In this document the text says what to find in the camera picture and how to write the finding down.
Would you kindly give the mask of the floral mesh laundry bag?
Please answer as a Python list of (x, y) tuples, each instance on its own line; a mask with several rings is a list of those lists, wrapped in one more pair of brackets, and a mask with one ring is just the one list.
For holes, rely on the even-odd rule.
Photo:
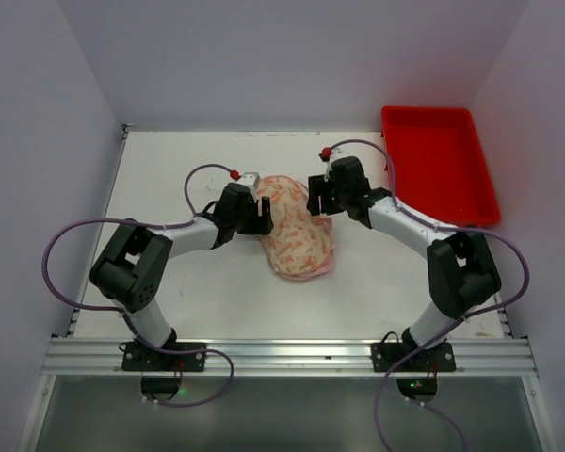
[(288, 176), (274, 175), (261, 179), (257, 195), (270, 199), (273, 229), (260, 241), (274, 272), (294, 282), (331, 272), (332, 220), (310, 214), (308, 189)]

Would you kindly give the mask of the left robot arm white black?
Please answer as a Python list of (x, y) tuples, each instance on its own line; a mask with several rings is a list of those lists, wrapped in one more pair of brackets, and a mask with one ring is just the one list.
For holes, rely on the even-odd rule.
[(236, 234), (268, 235), (272, 229), (270, 198), (229, 183), (218, 200), (188, 223), (156, 226), (120, 221), (91, 268), (89, 280), (113, 302), (143, 346), (170, 353), (176, 333), (156, 300), (169, 260), (217, 249)]

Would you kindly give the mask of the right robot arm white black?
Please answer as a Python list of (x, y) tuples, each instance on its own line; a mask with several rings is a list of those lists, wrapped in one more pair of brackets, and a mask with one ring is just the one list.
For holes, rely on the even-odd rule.
[(392, 192), (373, 188), (355, 156), (335, 156), (326, 148), (324, 174), (308, 178), (307, 209), (313, 216), (342, 212), (368, 229), (387, 234), (425, 258), (430, 302), (401, 335), (401, 356), (443, 342), (434, 337), (501, 288), (501, 279), (483, 234), (435, 227), (430, 218), (402, 211)]

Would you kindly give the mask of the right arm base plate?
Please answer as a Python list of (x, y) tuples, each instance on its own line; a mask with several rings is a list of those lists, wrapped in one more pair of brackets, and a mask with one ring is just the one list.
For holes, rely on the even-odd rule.
[(370, 345), (373, 370), (376, 373), (385, 373), (390, 368), (393, 368), (393, 372), (404, 373), (455, 372), (457, 370), (454, 350), (446, 340), (406, 359), (406, 356), (415, 349), (417, 349), (416, 344), (406, 332), (399, 336), (394, 331), (390, 331), (380, 341)]

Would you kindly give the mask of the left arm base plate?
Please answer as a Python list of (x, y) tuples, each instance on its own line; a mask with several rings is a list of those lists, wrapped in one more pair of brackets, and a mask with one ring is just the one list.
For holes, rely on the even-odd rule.
[(137, 340), (120, 343), (121, 369), (128, 372), (202, 372), (205, 348), (205, 343), (176, 342), (166, 345), (166, 349), (176, 351), (176, 354), (164, 354)]

